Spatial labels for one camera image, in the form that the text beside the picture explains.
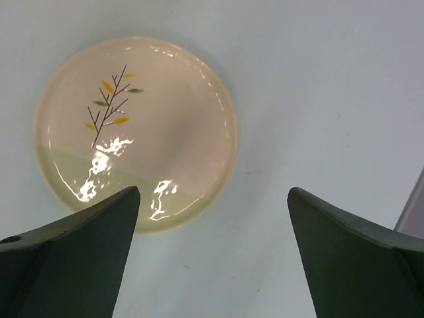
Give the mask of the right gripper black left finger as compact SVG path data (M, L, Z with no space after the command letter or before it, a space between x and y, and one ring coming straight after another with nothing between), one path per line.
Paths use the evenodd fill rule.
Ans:
M103 201L1 240L2 317L111 317L133 239L140 193Z

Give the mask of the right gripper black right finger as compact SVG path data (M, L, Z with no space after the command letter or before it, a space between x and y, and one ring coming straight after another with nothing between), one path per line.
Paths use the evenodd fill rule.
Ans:
M423 240L294 187L288 210L318 317L422 317Z

